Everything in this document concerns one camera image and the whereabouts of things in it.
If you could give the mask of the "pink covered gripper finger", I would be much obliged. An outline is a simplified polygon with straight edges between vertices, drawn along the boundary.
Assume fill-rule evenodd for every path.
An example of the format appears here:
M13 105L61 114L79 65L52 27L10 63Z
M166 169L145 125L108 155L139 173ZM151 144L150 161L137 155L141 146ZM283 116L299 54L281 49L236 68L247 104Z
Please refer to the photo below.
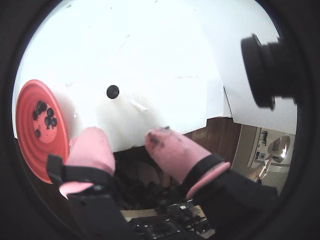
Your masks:
M89 240L133 240L135 231L115 202L115 158L106 134L97 127L83 130L70 141L66 163L47 157L46 172L59 187L81 230Z
M231 170L218 154L168 127L151 129L145 148L185 197L201 207L216 235L250 229L278 197L275 187Z

